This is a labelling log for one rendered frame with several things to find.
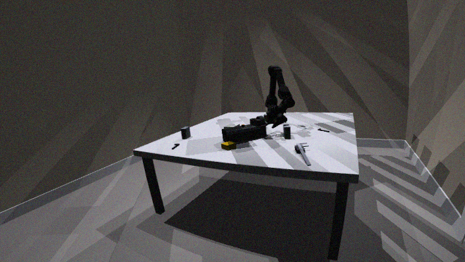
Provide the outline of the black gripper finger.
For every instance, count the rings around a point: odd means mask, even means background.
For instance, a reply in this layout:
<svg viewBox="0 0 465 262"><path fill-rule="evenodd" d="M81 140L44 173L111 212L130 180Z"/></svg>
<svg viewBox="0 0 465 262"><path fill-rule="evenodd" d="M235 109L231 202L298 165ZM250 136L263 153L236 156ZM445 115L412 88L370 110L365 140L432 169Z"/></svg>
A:
<svg viewBox="0 0 465 262"><path fill-rule="evenodd" d="M275 120L275 122L273 123L272 128L274 128L274 127L276 127L276 126L278 126L278 125L280 125L280 124L282 124L282 123L284 123L284 122L283 122L279 117L276 117L276 120Z"/></svg>
<svg viewBox="0 0 465 262"><path fill-rule="evenodd" d="M269 116L268 114L266 114L266 115L267 115L267 122L270 122L270 121L273 121L273 120L274 120L274 119L273 119L271 116Z"/></svg>

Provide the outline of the yellow block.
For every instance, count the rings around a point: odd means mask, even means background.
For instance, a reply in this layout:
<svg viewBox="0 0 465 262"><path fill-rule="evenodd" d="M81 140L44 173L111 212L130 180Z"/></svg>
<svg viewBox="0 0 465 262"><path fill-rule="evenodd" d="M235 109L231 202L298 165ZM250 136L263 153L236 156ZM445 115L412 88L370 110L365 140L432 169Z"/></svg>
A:
<svg viewBox="0 0 465 262"><path fill-rule="evenodd" d="M225 143L222 143L222 144L221 144L221 148L228 151L228 150L231 150L231 149L236 148L236 143L230 142L230 141L229 141L229 142L225 142Z"/></svg>

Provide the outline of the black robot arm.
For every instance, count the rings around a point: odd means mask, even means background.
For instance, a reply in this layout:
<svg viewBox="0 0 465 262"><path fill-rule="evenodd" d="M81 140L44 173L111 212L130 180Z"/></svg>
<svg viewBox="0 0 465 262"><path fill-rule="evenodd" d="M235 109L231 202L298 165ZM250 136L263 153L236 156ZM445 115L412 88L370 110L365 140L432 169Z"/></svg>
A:
<svg viewBox="0 0 465 262"><path fill-rule="evenodd" d="M282 99L279 105L283 106L286 110L291 108L295 105L294 100L292 99L292 95L285 85L285 81L282 74L282 68L277 65L269 66L268 72L270 75L270 90L269 95L265 101L265 106L267 107L268 111L277 111L279 113L281 108L277 106L278 101L275 95L276 83L278 83L279 90L278 90L278 97Z"/></svg>

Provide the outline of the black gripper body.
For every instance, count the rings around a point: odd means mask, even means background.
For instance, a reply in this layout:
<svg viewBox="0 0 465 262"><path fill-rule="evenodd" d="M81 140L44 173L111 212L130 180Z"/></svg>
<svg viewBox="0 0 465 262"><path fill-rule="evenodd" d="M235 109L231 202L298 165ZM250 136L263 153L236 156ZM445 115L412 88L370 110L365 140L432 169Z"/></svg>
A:
<svg viewBox="0 0 465 262"><path fill-rule="evenodd" d="M279 106L281 108L279 113L276 113L277 111L267 111L266 114L271 116L272 118L279 117L283 122L287 121L287 117L284 116L283 114L286 113L286 109L283 106Z"/></svg>

